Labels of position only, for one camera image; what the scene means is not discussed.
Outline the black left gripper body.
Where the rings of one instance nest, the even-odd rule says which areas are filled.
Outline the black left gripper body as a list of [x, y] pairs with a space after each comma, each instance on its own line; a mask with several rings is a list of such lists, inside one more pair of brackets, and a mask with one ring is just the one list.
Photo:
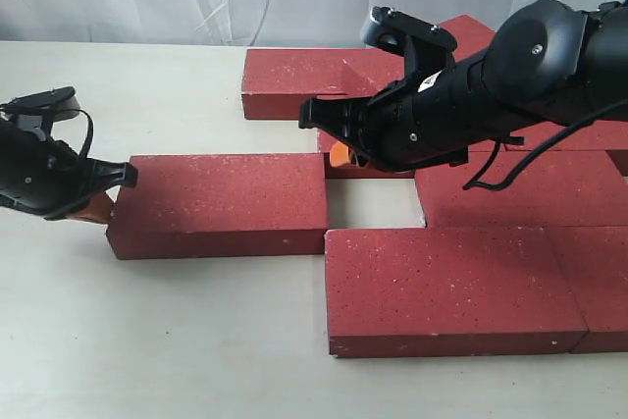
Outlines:
[[1, 121], [1, 206], [59, 221], [115, 186], [135, 187], [130, 163], [83, 158], [67, 143], [41, 131]]

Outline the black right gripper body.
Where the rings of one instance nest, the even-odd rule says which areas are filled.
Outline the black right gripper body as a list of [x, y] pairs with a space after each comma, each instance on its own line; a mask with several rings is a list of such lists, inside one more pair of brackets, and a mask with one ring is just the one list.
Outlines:
[[319, 129], [345, 145], [357, 164], [404, 172], [467, 162], [468, 147], [537, 124], [530, 112], [497, 100], [483, 81], [476, 53], [435, 74], [412, 74], [373, 96], [318, 99], [300, 105], [298, 126]]

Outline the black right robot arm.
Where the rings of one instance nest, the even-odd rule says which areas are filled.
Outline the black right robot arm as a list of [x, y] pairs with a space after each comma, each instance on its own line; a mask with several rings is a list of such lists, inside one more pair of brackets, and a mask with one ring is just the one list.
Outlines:
[[404, 74], [372, 96], [306, 100], [298, 124], [325, 131], [354, 161], [389, 173], [463, 165], [469, 148], [506, 143], [550, 122], [627, 118], [627, 8], [594, 12], [538, 0], [463, 60], [446, 29], [376, 7], [365, 43], [402, 58]]

